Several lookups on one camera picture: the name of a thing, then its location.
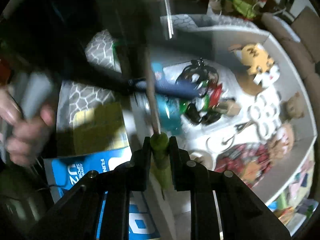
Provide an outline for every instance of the brown teddy bear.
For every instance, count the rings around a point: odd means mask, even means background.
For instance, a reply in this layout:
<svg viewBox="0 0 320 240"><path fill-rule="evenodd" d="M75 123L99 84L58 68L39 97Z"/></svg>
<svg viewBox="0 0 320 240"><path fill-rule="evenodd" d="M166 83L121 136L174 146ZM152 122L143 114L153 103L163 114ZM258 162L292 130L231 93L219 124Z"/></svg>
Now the brown teddy bear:
<svg viewBox="0 0 320 240"><path fill-rule="evenodd" d="M303 96L296 92L288 101L284 102L281 107L281 120L299 119L304 117L304 100Z"/></svg>

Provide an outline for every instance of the blue and white packaging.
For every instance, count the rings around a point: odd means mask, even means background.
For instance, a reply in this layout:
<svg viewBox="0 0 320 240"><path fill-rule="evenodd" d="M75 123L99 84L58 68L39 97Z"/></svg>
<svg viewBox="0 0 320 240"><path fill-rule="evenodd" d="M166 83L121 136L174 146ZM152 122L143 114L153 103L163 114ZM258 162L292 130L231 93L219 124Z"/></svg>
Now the blue and white packaging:
<svg viewBox="0 0 320 240"><path fill-rule="evenodd" d="M113 170L121 163L131 159L132 153L130 147L123 149L98 152L85 156L75 156L67 158L58 158L46 160L51 161L48 170L52 169L54 183L58 185L59 196L62 197L71 187L76 184L82 176L90 170L96 170L99 173ZM100 221L97 231L97 239L100 236L101 219L104 210L102 205ZM129 240L154 240L159 239L160 234L151 216L149 206L143 192L132 192L130 196L129 207Z"/></svg>

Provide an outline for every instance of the finger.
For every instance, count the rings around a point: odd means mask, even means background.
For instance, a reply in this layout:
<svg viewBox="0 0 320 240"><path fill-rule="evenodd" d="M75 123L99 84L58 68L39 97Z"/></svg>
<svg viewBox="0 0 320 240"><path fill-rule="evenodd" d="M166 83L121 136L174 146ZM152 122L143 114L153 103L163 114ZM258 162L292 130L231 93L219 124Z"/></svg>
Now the finger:
<svg viewBox="0 0 320 240"><path fill-rule="evenodd" d="M4 89L0 89L0 117L11 125L21 120L21 112L12 97Z"/></svg>
<svg viewBox="0 0 320 240"><path fill-rule="evenodd" d="M40 112L40 117L49 127L55 124L55 112L50 105L44 105Z"/></svg>
<svg viewBox="0 0 320 240"><path fill-rule="evenodd" d="M19 122L12 134L18 140L33 142L48 136L49 128L41 117L35 117L29 121Z"/></svg>
<svg viewBox="0 0 320 240"><path fill-rule="evenodd" d="M36 163L35 156L25 156L25 155L12 155L10 154L10 159L12 162L19 166L27 167Z"/></svg>
<svg viewBox="0 0 320 240"><path fill-rule="evenodd" d="M10 137L6 145L7 151L12 155L30 155L32 145Z"/></svg>

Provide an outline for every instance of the toy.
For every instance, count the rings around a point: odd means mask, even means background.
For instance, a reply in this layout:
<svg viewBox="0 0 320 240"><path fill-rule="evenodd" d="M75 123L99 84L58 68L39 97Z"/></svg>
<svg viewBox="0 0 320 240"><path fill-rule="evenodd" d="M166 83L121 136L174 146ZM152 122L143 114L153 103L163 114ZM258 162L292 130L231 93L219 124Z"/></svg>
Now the toy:
<svg viewBox="0 0 320 240"><path fill-rule="evenodd" d="M250 66L247 70L249 75L265 73L274 64L273 58L260 44L249 44L241 50L241 62L243 65Z"/></svg>
<svg viewBox="0 0 320 240"><path fill-rule="evenodd" d="M304 100L299 92L296 92L286 103L285 109L288 119L304 117Z"/></svg>
<svg viewBox="0 0 320 240"><path fill-rule="evenodd" d="M236 73L240 87L247 94L256 96L279 79L279 67L261 44L248 44L244 47L235 44L228 50L233 51L243 65L250 67L248 75Z"/></svg>
<svg viewBox="0 0 320 240"><path fill-rule="evenodd" d="M229 99L224 102L218 102L214 110L227 116L235 116L240 113L241 106L239 106L235 101Z"/></svg>
<svg viewBox="0 0 320 240"><path fill-rule="evenodd" d="M294 133L289 123L284 123L267 143L272 165L292 150Z"/></svg>

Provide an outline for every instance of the black cable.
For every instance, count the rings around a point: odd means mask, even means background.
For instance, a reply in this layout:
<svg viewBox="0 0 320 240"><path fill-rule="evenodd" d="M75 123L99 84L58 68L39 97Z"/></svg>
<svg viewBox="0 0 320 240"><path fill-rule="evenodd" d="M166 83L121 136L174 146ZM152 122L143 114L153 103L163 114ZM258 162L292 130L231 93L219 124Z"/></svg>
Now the black cable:
<svg viewBox="0 0 320 240"><path fill-rule="evenodd" d="M53 185L48 185L47 187L42 187L42 188L39 188L39 189L36 189L33 193L35 192L38 192L38 191L41 191L41 190L45 190L45 189L51 189L52 187L59 187L58 185L56 184L53 184ZM26 200L28 199L29 197L31 197L31 194L24 197L24 198L14 198L14 197L10 197L10 196L7 196L7 195L4 195L4 194L0 194L0 197L4 197L4 198L8 198L8 199L13 199L13 200L16 200L16 201L23 201L23 200Z"/></svg>

